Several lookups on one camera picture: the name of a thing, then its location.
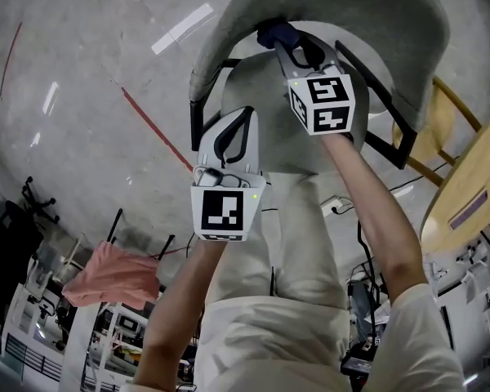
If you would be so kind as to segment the person's cream shirt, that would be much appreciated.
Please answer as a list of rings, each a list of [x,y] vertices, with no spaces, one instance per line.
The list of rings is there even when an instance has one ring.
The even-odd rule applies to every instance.
[[[340,371],[349,321],[346,310],[275,296],[212,303],[195,392],[352,392]],[[428,285],[410,287],[392,304],[362,392],[466,392]]]

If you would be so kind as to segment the pink smartphone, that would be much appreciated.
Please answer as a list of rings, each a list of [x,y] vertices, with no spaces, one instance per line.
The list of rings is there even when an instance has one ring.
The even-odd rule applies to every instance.
[[[482,189],[448,222],[451,230],[456,230],[469,220],[488,200],[488,192]]]

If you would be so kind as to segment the pink jacket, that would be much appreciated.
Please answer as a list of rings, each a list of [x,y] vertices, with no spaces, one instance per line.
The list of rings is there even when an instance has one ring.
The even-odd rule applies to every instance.
[[[121,302],[142,310],[158,299],[158,261],[139,256],[103,241],[93,251],[85,268],[62,289],[74,307],[100,302]]]

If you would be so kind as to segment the round wooden side table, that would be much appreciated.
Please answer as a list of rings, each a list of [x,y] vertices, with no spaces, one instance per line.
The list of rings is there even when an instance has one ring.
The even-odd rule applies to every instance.
[[[459,158],[443,149],[452,134],[456,113],[475,132]],[[490,223],[490,120],[481,124],[440,78],[433,79],[425,125],[406,164],[438,188],[421,224],[425,252],[454,251],[477,238]],[[463,225],[451,230],[448,222],[482,189],[488,192],[487,202]]]

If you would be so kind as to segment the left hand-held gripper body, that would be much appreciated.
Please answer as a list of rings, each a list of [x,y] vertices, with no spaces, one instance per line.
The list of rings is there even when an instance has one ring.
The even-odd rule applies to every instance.
[[[207,241],[245,241],[265,187],[261,175],[197,166],[191,186],[194,232]]]

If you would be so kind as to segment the black office chair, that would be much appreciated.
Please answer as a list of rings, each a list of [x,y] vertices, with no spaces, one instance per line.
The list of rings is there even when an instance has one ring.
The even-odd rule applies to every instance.
[[[50,206],[56,205],[56,199],[55,198],[50,198],[48,201],[45,202],[40,202],[37,200],[33,190],[31,189],[31,184],[33,183],[33,177],[29,176],[26,180],[24,185],[22,186],[21,194],[24,198],[24,200],[27,202],[29,205],[29,210],[37,215],[41,216],[44,219],[50,221],[51,223],[58,225],[60,221],[60,217],[58,215],[50,216],[47,212],[46,209]]]

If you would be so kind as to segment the white power strip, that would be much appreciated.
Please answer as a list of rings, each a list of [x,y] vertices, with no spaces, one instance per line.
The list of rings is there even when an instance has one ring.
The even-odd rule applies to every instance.
[[[333,215],[342,215],[353,207],[353,203],[347,197],[333,195],[323,201],[320,205],[324,217]]]

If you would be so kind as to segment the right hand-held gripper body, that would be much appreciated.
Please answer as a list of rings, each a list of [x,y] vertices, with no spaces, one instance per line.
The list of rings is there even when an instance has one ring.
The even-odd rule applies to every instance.
[[[348,133],[356,99],[351,77],[336,65],[322,73],[287,80],[289,102],[310,136]]]

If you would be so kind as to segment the black folding rack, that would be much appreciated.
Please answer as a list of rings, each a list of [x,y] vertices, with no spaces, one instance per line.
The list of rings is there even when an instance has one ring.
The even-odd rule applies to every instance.
[[[167,234],[164,239],[153,238],[143,230],[130,225],[124,217],[123,209],[119,208],[110,226],[106,242],[126,252],[147,256],[160,261],[176,241],[174,234]]]

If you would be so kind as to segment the person's left forearm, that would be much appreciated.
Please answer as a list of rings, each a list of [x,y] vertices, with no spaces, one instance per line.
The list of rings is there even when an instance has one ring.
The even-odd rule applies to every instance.
[[[207,291],[227,243],[198,241],[171,285],[158,299],[146,326],[132,383],[174,392],[176,375],[201,317]]]

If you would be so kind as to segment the black power box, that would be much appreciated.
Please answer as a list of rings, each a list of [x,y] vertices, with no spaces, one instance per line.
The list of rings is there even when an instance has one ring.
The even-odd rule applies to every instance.
[[[366,341],[353,345],[341,361],[341,373],[367,379],[377,348],[377,345]]]

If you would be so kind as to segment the dark blue wiping cloth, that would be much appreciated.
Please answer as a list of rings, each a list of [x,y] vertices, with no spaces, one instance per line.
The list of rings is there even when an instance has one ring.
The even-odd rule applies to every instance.
[[[274,49],[274,44],[279,42],[292,51],[299,45],[301,32],[287,22],[264,24],[258,29],[256,40],[267,49]]]

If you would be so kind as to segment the grey green armchair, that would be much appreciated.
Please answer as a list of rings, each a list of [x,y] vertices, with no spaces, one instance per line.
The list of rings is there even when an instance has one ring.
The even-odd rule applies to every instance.
[[[244,38],[278,22],[333,25],[363,41],[392,78],[386,88],[343,43],[332,42],[357,99],[351,134],[403,168],[425,121],[426,97],[449,39],[439,0],[230,0],[204,43],[190,78],[191,146],[234,109],[259,117],[260,166],[273,172],[329,172],[331,165],[290,109],[273,51],[244,59],[231,52]]]

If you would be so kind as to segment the person's right forearm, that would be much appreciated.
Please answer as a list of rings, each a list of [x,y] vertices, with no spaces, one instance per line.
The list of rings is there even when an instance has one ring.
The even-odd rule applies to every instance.
[[[381,267],[390,300],[417,284],[425,284],[421,245],[396,199],[342,134],[322,141],[354,204],[368,246]]]

